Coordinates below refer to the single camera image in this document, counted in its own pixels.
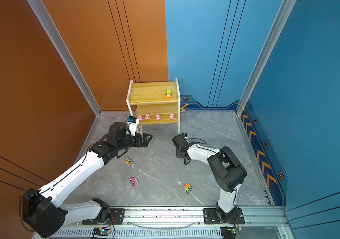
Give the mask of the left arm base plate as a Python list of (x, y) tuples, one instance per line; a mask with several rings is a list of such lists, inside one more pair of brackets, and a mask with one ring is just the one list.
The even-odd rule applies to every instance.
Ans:
[(121, 225), (124, 220), (125, 209), (102, 208), (100, 214), (91, 220), (83, 220), (83, 225)]

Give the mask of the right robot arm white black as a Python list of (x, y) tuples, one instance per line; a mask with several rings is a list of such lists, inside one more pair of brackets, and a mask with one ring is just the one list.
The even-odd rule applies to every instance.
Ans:
[(179, 134), (172, 139), (176, 147), (177, 158), (184, 159), (184, 164), (197, 160), (210, 166), (215, 181), (220, 187), (220, 196), (215, 209), (203, 210), (204, 223), (213, 224), (245, 224), (242, 209), (236, 200), (241, 185), (247, 177), (247, 171), (229, 147), (214, 149), (201, 146), (196, 142), (188, 142), (187, 134)]

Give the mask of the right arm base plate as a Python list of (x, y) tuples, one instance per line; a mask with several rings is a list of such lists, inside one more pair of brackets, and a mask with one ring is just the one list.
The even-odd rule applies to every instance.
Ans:
[(220, 208), (204, 208), (203, 209), (204, 223), (207, 225), (213, 224), (245, 224), (242, 209), (234, 207), (229, 213), (225, 213)]

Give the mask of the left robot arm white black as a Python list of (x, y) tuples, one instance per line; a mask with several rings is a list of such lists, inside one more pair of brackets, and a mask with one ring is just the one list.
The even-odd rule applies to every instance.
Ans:
[(65, 204), (66, 198), (89, 176), (113, 158), (120, 158), (131, 147), (147, 147), (151, 134), (137, 132), (139, 120), (129, 117), (115, 122), (108, 133), (90, 145), (82, 159), (38, 190), (29, 189), (20, 199), (20, 219), (42, 238), (55, 234), (62, 226), (80, 221), (94, 224), (110, 222), (109, 205), (99, 198), (88, 202)]

